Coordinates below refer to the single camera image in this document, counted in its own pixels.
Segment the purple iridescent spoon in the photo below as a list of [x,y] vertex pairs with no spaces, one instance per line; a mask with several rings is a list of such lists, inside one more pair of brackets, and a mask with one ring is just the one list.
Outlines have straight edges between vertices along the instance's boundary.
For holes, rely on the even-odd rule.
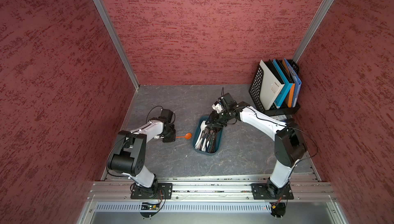
[[218,132],[220,132],[220,130],[221,130],[220,128],[214,128],[214,129],[213,129],[212,143],[211,143],[210,153],[214,153],[214,152],[215,152],[216,140],[217,140]]

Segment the teal plastic storage box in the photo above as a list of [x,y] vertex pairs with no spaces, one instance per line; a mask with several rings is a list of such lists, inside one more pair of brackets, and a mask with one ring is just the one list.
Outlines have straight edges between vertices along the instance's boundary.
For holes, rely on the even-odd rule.
[[[206,121],[208,120],[209,116],[202,116],[199,120],[198,126],[196,128],[196,132],[194,134],[194,136],[192,137],[192,146],[195,149],[195,144],[197,142],[197,139],[200,135],[200,125],[202,123],[202,121]],[[203,133],[203,140],[201,142],[201,145],[199,146],[198,149],[195,149],[197,152],[205,154],[205,155],[215,155],[220,148],[220,144],[221,144],[221,138],[222,138],[222,133],[223,133],[223,128],[220,128],[220,132],[218,132],[218,136],[217,136],[217,140],[216,140],[216,148],[215,148],[215,152],[214,153],[210,153],[210,148],[211,148],[211,143],[212,143],[212,134],[213,134],[213,129],[215,127],[211,128],[211,127],[206,127]]]

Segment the orange handled spoon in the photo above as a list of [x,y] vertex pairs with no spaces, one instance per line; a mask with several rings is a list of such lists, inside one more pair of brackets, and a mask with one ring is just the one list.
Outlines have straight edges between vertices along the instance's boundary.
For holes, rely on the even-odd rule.
[[191,139],[192,138],[192,134],[191,133],[186,133],[185,135],[177,136],[176,138]]

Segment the white plastic spoon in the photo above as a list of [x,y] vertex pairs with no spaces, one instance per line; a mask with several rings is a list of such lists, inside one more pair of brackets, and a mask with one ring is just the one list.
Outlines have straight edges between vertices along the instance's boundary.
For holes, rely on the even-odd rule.
[[195,149],[198,149],[199,146],[201,145],[201,142],[202,142],[202,140],[203,140],[203,133],[204,133],[204,130],[205,130],[206,127],[207,127],[206,121],[204,120],[204,121],[202,121],[202,123],[201,123],[201,125],[200,125],[201,131],[200,131],[200,135],[199,135],[199,137],[198,137],[198,139],[197,139],[197,142],[196,142],[196,144],[195,144]]

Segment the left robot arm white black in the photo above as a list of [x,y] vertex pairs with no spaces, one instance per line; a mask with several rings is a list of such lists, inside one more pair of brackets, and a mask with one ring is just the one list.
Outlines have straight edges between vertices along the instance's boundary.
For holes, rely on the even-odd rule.
[[155,118],[131,131],[121,131],[107,159],[107,169],[127,176],[138,186],[152,188],[156,176],[145,166],[146,145],[153,139],[164,143],[175,141],[175,127],[171,121]]

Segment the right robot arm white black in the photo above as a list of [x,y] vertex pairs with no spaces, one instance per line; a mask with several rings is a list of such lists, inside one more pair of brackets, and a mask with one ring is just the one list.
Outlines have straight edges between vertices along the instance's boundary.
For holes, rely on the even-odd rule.
[[273,119],[245,103],[226,107],[215,102],[212,108],[213,111],[206,122],[207,127],[223,128],[230,120],[236,119],[257,128],[274,141],[274,155],[277,161],[267,184],[272,191],[284,188],[294,167],[307,151],[305,139],[298,125],[293,120],[284,122]]

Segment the black mesh file rack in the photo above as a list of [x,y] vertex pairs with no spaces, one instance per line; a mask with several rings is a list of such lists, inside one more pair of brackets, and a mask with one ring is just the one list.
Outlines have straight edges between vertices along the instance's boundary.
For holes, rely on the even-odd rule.
[[249,88],[256,109],[268,116],[296,114],[301,108],[298,73],[298,65],[291,60],[260,61]]

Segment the white folder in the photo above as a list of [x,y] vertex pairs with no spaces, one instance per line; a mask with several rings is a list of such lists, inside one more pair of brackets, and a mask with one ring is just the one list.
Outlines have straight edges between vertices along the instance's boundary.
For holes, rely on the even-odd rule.
[[260,68],[263,71],[261,89],[260,89],[260,101],[265,110],[269,110],[277,96],[279,95],[283,84],[279,79],[272,73],[271,69],[266,63],[260,61]]

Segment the teal folder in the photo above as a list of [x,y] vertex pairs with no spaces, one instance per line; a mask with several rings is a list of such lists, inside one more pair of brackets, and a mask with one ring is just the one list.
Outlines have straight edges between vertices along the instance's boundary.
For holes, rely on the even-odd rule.
[[286,104],[285,98],[290,91],[291,84],[289,83],[288,74],[287,74],[285,68],[283,67],[282,63],[279,60],[274,59],[273,65],[274,65],[275,69],[277,70],[277,72],[279,73],[281,83],[283,84],[283,87],[274,102],[276,108],[281,108],[283,106],[283,104]]

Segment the orange folder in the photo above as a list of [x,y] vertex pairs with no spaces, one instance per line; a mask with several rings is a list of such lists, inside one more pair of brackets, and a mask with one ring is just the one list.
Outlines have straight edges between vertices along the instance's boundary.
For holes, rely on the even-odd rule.
[[286,70],[286,72],[288,74],[289,83],[291,84],[290,91],[289,91],[288,95],[285,98],[287,106],[289,108],[291,108],[292,107],[292,103],[293,103],[293,95],[294,95],[294,90],[295,90],[295,83],[294,83],[293,77],[292,77],[291,72],[290,72],[290,67],[288,66],[288,61],[285,58],[282,60],[282,65],[283,65],[283,67],[285,68],[285,70]]

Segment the blue folder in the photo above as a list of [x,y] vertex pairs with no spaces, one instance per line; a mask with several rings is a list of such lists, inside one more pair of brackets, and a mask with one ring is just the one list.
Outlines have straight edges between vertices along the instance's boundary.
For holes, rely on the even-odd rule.
[[289,70],[290,76],[293,79],[294,82],[294,92],[293,92],[293,98],[292,98],[292,107],[294,108],[297,105],[298,102],[298,97],[301,89],[301,80],[298,76],[299,74],[299,66],[293,61],[293,60],[287,60],[284,59],[284,62]]

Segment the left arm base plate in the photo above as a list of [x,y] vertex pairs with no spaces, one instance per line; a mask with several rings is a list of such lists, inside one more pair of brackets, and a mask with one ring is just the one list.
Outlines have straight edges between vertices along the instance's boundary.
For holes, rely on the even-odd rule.
[[154,183],[151,188],[145,188],[134,184],[130,187],[130,198],[168,200],[171,199],[172,188],[172,183]]

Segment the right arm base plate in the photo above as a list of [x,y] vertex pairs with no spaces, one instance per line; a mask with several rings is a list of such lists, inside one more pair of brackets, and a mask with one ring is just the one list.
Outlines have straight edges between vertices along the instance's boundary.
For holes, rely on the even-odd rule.
[[290,183],[287,183],[283,188],[277,188],[273,184],[251,184],[251,193],[254,200],[277,201],[279,199],[294,199]]

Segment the aluminium front rail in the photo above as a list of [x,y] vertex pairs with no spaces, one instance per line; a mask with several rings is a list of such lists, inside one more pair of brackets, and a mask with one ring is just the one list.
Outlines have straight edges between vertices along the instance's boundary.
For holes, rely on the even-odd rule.
[[[270,198],[261,187],[253,186],[256,181],[165,181],[171,183],[171,201],[234,201],[248,202],[264,200],[275,202],[337,202],[338,198],[330,183],[300,182],[290,183],[290,189],[283,196]],[[127,181],[95,182],[88,193],[90,201],[130,200],[133,186]]]

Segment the left corner aluminium post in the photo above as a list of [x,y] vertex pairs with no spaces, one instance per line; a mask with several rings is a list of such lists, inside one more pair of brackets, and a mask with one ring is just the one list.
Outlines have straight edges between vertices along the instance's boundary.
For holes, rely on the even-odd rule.
[[135,74],[135,72],[134,72],[134,70],[133,70],[133,68],[132,68],[132,66],[130,64],[130,61],[129,61],[128,57],[127,57],[126,51],[125,51],[125,49],[124,49],[124,47],[123,47],[123,45],[121,43],[121,40],[120,40],[120,38],[119,38],[119,36],[118,36],[118,34],[116,32],[116,29],[115,29],[115,27],[114,27],[114,25],[113,25],[113,23],[112,23],[112,21],[110,19],[110,16],[108,14],[108,11],[107,11],[107,9],[105,7],[105,4],[104,4],[103,0],[93,0],[93,3],[95,5],[95,7],[96,7],[96,9],[97,9],[102,21],[103,21],[103,23],[104,23],[105,28],[107,29],[107,32],[108,32],[108,34],[109,34],[109,36],[110,36],[110,38],[111,38],[116,50],[117,50],[117,53],[118,53],[123,65],[124,65],[124,67],[126,69],[126,72],[127,72],[128,76],[129,76],[130,80],[133,83],[133,86],[134,86],[135,90],[139,91],[140,83],[137,80],[137,76],[136,76],[136,74]]

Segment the corner aluminium post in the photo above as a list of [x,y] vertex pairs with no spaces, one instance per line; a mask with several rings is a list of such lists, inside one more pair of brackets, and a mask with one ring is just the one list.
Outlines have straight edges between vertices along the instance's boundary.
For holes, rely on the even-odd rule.
[[127,72],[128,76],[129,76],[130,80],[133,83],[133,86],[134,86],[135,90],[139,91],[140,83],[137,80],[137,76],[136,76],[136,74],[135,74],[135,72],[134,72],[134,70],[133,70],[133,68],[132,68],[132,66],[130,64],[130,61],[129,61],[128,57],[127,57],[126,51],[125,51],[125,49],[124,49],[124,47],[123,47],[123,45],[121,43],[121,40],[120,40],[120,38],[119,38],[119,36],[118,36],[118,34],[116,32],[116,29],[115,29],[115,27],[114,27],[114,25],[113,25],[113,23],[112,23],[112,21],[110,19],[110,16],[108,14],[108,11],[107,11],[107,9],[105,7],[105,4],[104,4],[103,0],[93,0],[93,3],[95,5],[95,7],[96,7],[96,9],[97,9],[102,21],[103,21],[103,23],[104,23],[105,28],[107,29],[107,32],[108,32],[108,34],[109,34],[109,36],[110,36],[110,38],[111,38],[116,50],[117,50],[117,53],[118,53],[123,65],[124,65],[124,67],[126,69],[126,72]]
[[317,29],[319,28],[321,22],[323,21],[324,17],[326,16],[327,12],[329,11],[333,2],[334,2],[334,0],[322,0],[317,12],[315,13],[308,29],[306,30],[299,46],[297,47],[297,49],[292,57],[292,60],[295,61],[296,63],[300,60],[302,54],[304,53],[305,49],[307,48],[309,42],[312,40],[314,34],[316,33]]

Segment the right corner aluminium post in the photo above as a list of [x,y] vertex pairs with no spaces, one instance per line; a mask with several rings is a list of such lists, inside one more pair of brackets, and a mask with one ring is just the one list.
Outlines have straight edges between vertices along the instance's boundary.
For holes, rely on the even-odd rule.
[[334,2],[334,0],[322,0],[317,12],[315,13],[308,29],[306,30],[299,46],[297,47],[297,49],[292,57],[292,60],[295,61],[296,63],[300,60],[302,54],[304,53],[305,49],[307,48],[309,42],[312,40],[314,34],[316,33],[317,29],[319,28],[321,22],[323,21],[324,17],[326,16],[327,12],[329,11],[333,2]]

